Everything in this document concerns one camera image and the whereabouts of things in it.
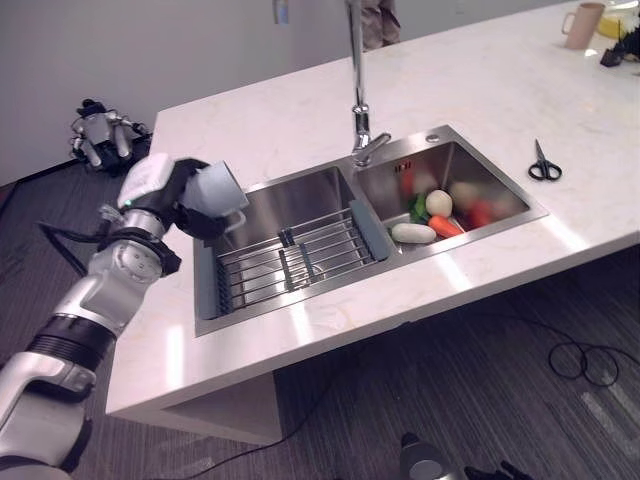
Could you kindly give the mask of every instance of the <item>kitchen island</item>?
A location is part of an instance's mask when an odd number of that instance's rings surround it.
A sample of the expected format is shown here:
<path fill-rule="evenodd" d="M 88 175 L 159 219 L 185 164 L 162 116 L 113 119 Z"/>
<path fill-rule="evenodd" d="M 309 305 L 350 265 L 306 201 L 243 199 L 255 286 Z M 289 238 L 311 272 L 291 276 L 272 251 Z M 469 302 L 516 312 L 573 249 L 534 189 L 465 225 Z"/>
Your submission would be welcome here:
<path fill-rule="evenodd" d="M 193 241 L 152 286 L 116 348 L 107 412 L 267 443 L 281 437 L 273 370 L 493 295 L 640 241 L 640 71 L 599 65 L 613 41 L 562 48 L 576 3 L 367 53 L 373 134 L 449 124 L 549 213 L 538 220 L 195 337 Z M 346 156 L 350 60 L 158 114 L 153 152 L 224 160 L 243 187 Z M 534 138 L 564 176 L 537 182 Z"/>

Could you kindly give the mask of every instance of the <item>faucet handle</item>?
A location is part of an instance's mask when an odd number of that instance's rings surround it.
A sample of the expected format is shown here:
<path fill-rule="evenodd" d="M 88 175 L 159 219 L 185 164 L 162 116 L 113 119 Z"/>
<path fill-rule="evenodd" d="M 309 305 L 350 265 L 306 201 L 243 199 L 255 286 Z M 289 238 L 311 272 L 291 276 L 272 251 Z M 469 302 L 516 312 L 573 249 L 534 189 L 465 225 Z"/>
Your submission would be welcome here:
<path fill-rule="evenodd" d="M 360 148 L 354 148 L 351 156 L 358 167 L 366 167 L 371 162 L 371 154 L 391 140 L 391 134 L 384 132 Z"/>

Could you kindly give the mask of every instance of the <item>black scissor handle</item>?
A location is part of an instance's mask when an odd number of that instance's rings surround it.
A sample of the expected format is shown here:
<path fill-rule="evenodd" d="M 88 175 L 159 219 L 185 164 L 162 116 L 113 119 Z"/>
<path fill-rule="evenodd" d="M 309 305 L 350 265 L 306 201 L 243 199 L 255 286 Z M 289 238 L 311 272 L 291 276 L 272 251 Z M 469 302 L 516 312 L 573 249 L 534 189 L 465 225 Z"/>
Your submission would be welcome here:
<path fill-rule="evenodd" d="M 529 176 L 536 180 L 550 180 L 555 182 L 562 176 L 562 169 L 548 160 L 534 163 L 529 167 Z"/>

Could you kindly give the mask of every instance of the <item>yellow object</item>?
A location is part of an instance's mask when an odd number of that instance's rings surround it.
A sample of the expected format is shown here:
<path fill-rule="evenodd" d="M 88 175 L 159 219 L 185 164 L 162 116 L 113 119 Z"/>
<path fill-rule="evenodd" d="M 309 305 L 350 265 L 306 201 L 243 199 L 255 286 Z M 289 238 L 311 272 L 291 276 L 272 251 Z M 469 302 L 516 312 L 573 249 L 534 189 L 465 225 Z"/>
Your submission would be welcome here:
<path fill-rule="evenodd" d="M 624 17 L 624 15 L 625 13 L 622 12 L 605 13 L 598 24 L 598 33 L 605 37 L 615 38 L 616 40 L 624 37 L 626 34 L 624 26 L 622 25 L 622 17 Z"/>

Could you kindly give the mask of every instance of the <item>faucet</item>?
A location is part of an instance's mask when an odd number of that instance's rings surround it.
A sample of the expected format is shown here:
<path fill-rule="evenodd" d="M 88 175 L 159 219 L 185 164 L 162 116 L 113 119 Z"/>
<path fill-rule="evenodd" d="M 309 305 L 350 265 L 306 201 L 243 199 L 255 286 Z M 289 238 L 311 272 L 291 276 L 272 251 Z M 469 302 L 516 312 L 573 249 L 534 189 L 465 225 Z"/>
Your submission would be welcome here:
<path fill-rule="evenodd" d="M 351 63 L 356 104 L 351 109 L 355 126 L 355 144 L 351 156 L 358 167 L 366 167 L 371 162 L 371 154 L 391 140 L 389 133 L 382 133 L 373 140 L 369 129 L 369 105 L 364 98 L 362 77 L 362 0 L 345 0 L 349 18 L 351 40 Z"/>

